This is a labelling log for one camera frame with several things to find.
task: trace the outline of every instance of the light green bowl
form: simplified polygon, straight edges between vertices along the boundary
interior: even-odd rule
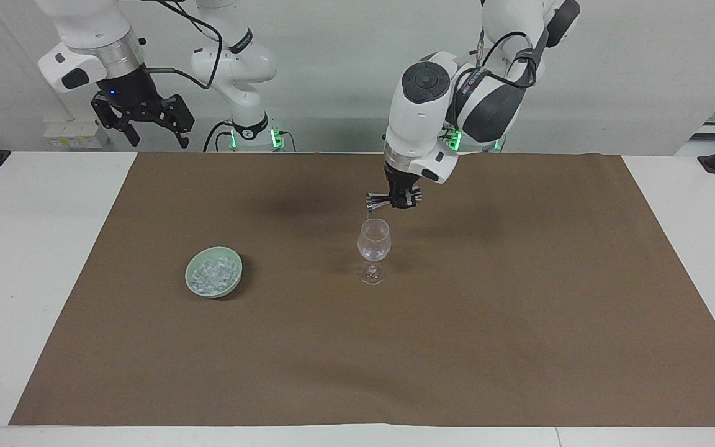
[[[198,292],[195,291],[195,289],[192,288],[191,281],[192,281],[192,272],[194,272],[199,266],[202,266],[202,263],[205,263],[205,261],[209,261],[209,263],[216,263],[219,258],[222,257],[227,257],[231,258],[231,260],[236,261],[236,265],[238,265],[238,270],[236,271],[236,282],[233,283],[232,286],[230,286],[228,289],[226,289],[225,292],[221,292],[221,294],[214,294],[214,295],[203,295],[203,294],[198,294]],[[225,246],[213,246],[211,248],[207,248],[206,250],[201,251],[200,253],[196,254],[195,257],[192,258],[192,260],[189,262],[187,265],[187,272],[185,274],[185,279],[187,282],[187,287],[190,289],[190,291],[193,292],[193,294],[204,297],[204,298],[209,298],[210,300],[213,300],[215,298],[222,298],[229,294],[230,292],[233,292],[233,289],[236,289],[236,286],[239,285],[239,281],[241,281],[241,258],[239,257],[239,254]]]

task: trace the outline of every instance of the clear liquid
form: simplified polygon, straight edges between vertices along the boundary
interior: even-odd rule
[[[372,261],[372,263],[375,263],[376,261],[384,260],[385,257],[388,256],[389,251],[391,251],[391,247],[389,246],[364,246],[361,248],[360,254],[366,261]]]

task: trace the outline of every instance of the white table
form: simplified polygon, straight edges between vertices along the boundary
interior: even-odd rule
[[[0,168],[0,445],[715,445],[715,429],[6,427],[134,156],[14,153]],[[624,160],[715,318],[715,176],[692,158]]]

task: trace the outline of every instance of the bowl of ice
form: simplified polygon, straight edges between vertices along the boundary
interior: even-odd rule
[[[224,246],[213,246],[196,254],[187,265],[187,287],[209,299],[233,292],[241,280],[239,254]]]

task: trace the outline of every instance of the brown mat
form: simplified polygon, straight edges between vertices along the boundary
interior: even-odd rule
[[[617,156],[471,155],[358,280],[381,156],[137,157],[13,425],[712,425],[715,323]],[[184,285],[244,257],[232,300]]]

